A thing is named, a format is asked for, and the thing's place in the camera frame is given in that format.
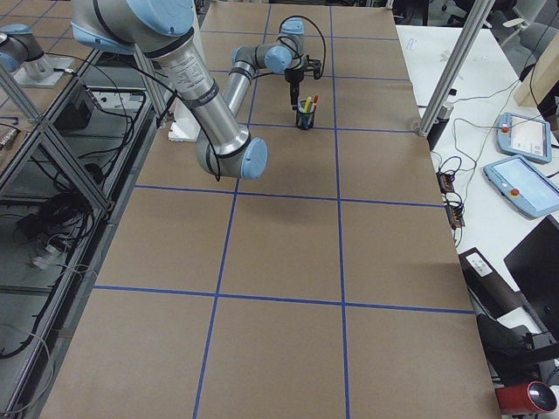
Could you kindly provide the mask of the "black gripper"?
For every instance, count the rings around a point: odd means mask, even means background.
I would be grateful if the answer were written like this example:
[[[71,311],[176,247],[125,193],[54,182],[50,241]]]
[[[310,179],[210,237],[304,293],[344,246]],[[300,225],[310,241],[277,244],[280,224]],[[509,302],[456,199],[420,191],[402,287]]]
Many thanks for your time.
[[[297,109],[299,105],[300,82],[304,79],[304,71],[302,69],[288,68],[284,71],[284,79],[290,83],[289,94],[292,109]]]

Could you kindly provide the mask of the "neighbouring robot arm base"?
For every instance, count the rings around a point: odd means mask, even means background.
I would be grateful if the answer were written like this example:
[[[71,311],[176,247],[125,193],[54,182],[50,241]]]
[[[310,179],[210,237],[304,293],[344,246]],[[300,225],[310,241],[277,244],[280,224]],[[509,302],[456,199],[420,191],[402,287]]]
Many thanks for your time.
[[[21,86],[54,87],[73,61],[49,56],[25,24],[1,28],[1,66]]]

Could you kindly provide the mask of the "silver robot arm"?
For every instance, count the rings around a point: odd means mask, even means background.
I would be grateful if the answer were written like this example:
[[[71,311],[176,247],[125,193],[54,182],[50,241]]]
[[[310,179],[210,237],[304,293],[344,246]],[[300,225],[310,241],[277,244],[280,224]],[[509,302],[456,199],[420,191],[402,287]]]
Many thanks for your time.
[[[76,1],[72,31],[83,45],[127,55],[140,50],[157,63],[201,127],[200,166],[216,177],[256,179],[266,169],[267,145],[236,114],[256,71],[286,74],[306,64],[304,24],[290,17],[276,42],[239,47],[221,93],[195,46],[195,21],[191,1]]]

